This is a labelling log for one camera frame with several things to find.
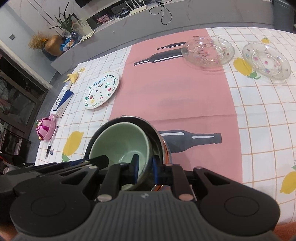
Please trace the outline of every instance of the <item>gray tile floor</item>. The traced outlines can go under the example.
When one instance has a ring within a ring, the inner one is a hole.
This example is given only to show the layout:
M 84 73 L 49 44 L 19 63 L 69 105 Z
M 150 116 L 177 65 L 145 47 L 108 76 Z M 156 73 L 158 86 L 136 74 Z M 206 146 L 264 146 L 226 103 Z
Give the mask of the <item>gray tile floor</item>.
M 157 38 L 160 36 L 164 36 L 164 35 L 168 35 L 168 34 L 174 34 L 174 33 L 178 33 L 178 32 L 183 32 L 183 31 L 187 31 L 187 30 L 193 30 L 193 29 L 199 29 L 199 28 L 217 28 L 217 27 L 258 27 L 258 28 L 274 28 L 273 25 L 269 25 L 269 24 L 261 24 L 261 23 L 209 23 L 209 24 L 202 24 L 202 25 L 192 25 L 192 26 L 188 26 L 188 27 L 183 27 L 183 28 L 175 28 L 175 29 L 171 29 L 171 30 L 167 30 L 167 31 L 163 31 L 160 33 L 156 33 L 156 34 L 152 34 L 152 35 L 148 35 L 148 36 L 144 36 L 142 38 L 124 43 L 122 45 L 119 45 L 115 48 L 112 48 L 104 53 L 101 53 L 89 60 L 92 59 L 96 59 L 99 57 L 102 57 L 106 54 L 112 53 L 116 50 L 125 48 L 127 46 L 148 40 L 148 39 L 153 39 L 153 38 Z M 52 85 L 52 89 L 47 93 L 42 106 L 37 114 L 37 120 L 46 117 L 49 115 L 49 112 L 56 100 L 56 98 L 58 97 L 59 93 L 61 92 L 62 87 L 64 86 L 63 81 L 65 79 L 67 79 L 67 74 L 72 73 L 73 69 L 69 70 L 67 73 L 60 75 L 58 74 L 57 76 L 55 76 L 55 78 L 52 79 L 52 81 L 50 82 L 50 84 Z M 29 140 L 32 142 L 31 146 L 30 146 L 30 150 L 28 153 L 28 157 L 27 157 L 27 162 L 35 162 L 36 156 L 37 156 L 37 152 L 38 152 L 38 147 L 40 144 L 40 140 L 38 139 L 38 136 L 36 134 L 35 128 L 33 127 Z

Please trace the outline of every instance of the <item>pink helmet-shaped container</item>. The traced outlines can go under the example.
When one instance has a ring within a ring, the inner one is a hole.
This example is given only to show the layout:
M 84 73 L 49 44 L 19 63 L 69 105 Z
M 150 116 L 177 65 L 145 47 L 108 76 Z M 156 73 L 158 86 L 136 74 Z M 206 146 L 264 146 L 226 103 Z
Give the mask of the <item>pink helmet-shaped container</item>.
M 36 132 L 41 141 L 50 140 L 54 134 L 55 128 L 56 122 L 52 115 L 36 121 Z

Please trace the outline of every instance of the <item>trash bin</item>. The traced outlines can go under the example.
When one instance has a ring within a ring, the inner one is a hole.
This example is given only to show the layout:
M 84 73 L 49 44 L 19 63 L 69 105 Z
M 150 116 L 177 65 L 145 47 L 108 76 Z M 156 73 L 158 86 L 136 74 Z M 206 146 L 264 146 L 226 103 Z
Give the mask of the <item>trash bin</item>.
M 293 32 L 294 10 L 285 0 L 274 0 L 274 28 Z

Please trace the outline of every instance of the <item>lemon print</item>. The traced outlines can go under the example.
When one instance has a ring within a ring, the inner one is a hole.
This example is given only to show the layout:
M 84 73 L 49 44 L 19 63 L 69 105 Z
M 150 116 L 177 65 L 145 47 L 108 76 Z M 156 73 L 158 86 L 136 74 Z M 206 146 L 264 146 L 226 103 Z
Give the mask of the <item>lemon print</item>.
M 63 162 L 69 161 L 70 159 L 67 156 L 74 154 L 74 152 L 78 149 L 81 143 L 83 134 L 84 132 L 74 131 L 68 137 L 62 153 Z
M 281 185 L 280 193 L 289 194 L 296 189 L 296 172 L 288 173 Z
M 247 76 L 248 78 L 256 80 L 261 78 L 261 76 L 257 77 L 256 71 L 252 72 L 252 67 L 242 58 L 237 58 L 233 62 L 233 66 L 238 72 L 240 72 L 242 75 Z
M 264 43 L 264 44 L 269 44 L 270 41 L 268 38 L 264 37 L 263 39 L 261 39 L 261 42 Z

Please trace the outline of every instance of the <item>metal bowl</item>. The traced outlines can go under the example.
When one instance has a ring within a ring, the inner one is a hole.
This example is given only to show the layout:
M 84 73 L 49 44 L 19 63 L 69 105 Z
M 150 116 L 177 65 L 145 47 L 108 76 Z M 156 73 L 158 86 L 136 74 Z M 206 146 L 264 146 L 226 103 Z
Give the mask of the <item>metal bowl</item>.
M 113 120 L 108 121 L 104 125 L 102 125 L 92 136 L 91 140 L 89 141 L 89 144 L 86 148 L 84 157 L 89 158 L 89 154 L 91 151 L 91 148 L 98 138 L 98 136 L 108 127 L 119 123 L 119 122 L 130 122 L 137 126 L 139 126 L 145 134 L 148 136 L 154 155 L 158 155 L 159 160 L 161 163 L 171 163 L 171 155 L 169 152 L 169 148 L 167 144 L 165 143 L 162 136 L 158 133 L 158 131 L 146 120 L 136 117 L 136 116 L 121 116 L 117 117 Z M 139 177 L 138 183 L 136 185 L 133 185 L 129 190 L 137 190 L 137 191 L 157 191 L 161 188 L 161 186 L 154 184 L 154 178 L 152 173 L 152 165 L 147 165 L 146 170 L 143 172 L 143 175 Z

